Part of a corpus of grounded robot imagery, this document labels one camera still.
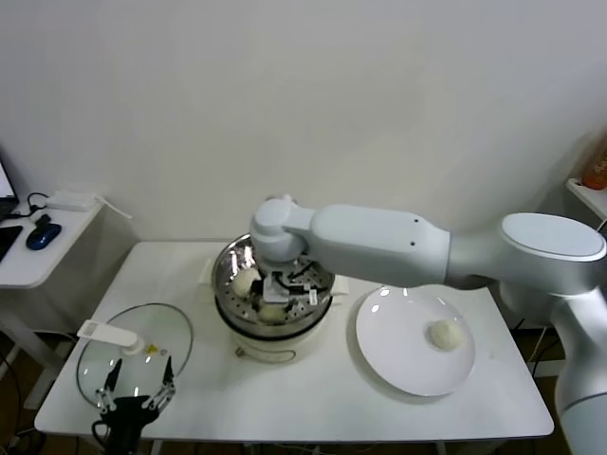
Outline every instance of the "small white table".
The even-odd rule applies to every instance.
[[[0,262],[0,288],[30,289],[45,282],[100,209],[101,204],[90,211],[47,210],[46,213],[51,217],[52,222],[61,225],[62,231],[40,251],[32,251],[26,247],[26,238],[35,228],[33,222],[28,218],[3,221],[0,228],[9,226],[24,228]],[[17,210],[28,213],[28,205],[22,204]],[[13,359],[20,348],[45,367],[46,382],[49,378],[54,379],[57,376],[64,365],[63,359],[12,312],[9,304],[0,305],[0,331],[15,343],[15,349],[9,354],[8,360]]]
[[[408,396],[377,377],[360,356],[353,322],[372,282],[350,280],[350,295],[328,314],[322,348],[286,365],[234,355],[230,332],[196,282],[223,243],[136,245],[93,319],[107,320],[147,302],[166,302],[192,320],[192,356],[177,394],[143,430],[155,440],[234,442],[409,442],[500,440],[542,436],[553,422],[486,289],[445,298],[466,319],[476,341],[474,371],[441,398]],[[75,379],[79,341],[36,416],[45,433],[90,435],[98,411]]]

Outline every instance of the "glass lid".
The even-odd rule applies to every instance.
[[[76,382],[84,399],[97,406],[97,389],[103,387],[107,375],[122,360],[114,398],[155,395],[162,387],[162,378],[171,358],[173,373],[178,376],[190,358],[193,328],[188,317],[166,303],[146,303],[118,313],[107,324],[134,332],[144,347],[128,355],[115,344],[91,340],[78,360]]]

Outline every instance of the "robotic arm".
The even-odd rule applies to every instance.
[[[598,286],[603,237],[582,223],[516,213],[454,235],[412,213],[352,206],[299,207],[269,199],[250,226],[258,261],[288,272],[306,256],[330,272],[415,287],[459,289],[499,281],[505,303],[526,319],[552,324],[567,357],[557,408],[577,455],[604,453],[607,432],[607,304]]]

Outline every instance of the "shelf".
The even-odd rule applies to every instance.
[[[607,219],[607,190],[597,191],[586,188],[577,178],[567,180],[567,188],[574,193],[601,220]]]

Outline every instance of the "blue mouse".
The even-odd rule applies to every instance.
[[[38,251],[46,248],[55,237],[61,232],[61,226],[55,223],[48,223],[42,226],[38,226],[32,232],[29,233],[26,238],[26,246],[29,249]]]

